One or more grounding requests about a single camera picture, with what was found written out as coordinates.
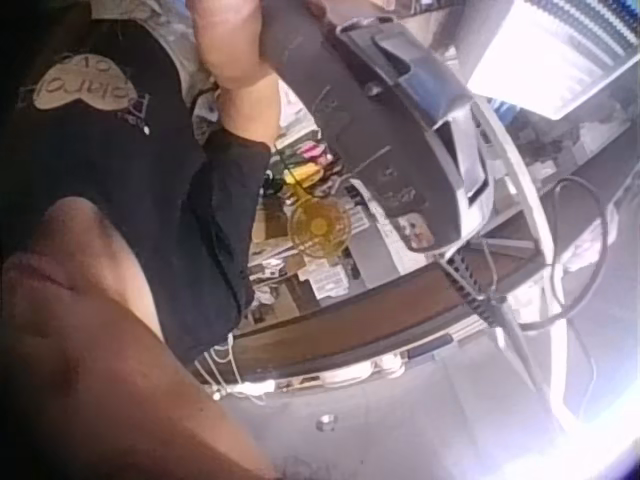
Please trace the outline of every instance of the hand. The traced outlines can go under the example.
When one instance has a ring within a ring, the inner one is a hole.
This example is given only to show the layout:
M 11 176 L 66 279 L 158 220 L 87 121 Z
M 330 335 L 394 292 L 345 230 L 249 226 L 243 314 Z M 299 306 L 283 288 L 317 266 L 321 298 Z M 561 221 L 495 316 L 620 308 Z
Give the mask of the hand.
M 271 70 L 260 58 L 260 0 L 188 0 L 202 61 L 227 89 L 252 86 Z

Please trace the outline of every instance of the floor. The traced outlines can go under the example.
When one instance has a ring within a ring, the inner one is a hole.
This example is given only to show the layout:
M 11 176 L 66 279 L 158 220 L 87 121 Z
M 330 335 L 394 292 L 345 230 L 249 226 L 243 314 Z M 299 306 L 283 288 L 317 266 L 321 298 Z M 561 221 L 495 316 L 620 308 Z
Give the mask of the floor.
M 622 208 L 603 281 L 575 317 L 598 370 L 584 409 L 587 422 L 637 381 L 638 213 L 629 204 Z M 585 268 L 567 277 L 569 296 L 588 273 Z M 544 368 L 548 352 L 535 350 Z M 570 339 L 565 400 L 573 412 L 588 381 L 588 363 Z M 295 480 L 515 478 L 521 473 L 514 477 L 505 465 L 516 468 L 554 439 L 527 384 L 488 333 L 410 364 L 397 379 L 274 394 L 263 407 L 239 399 L 224 403 Z M 323 415 L 335 420 L 320 431 Z

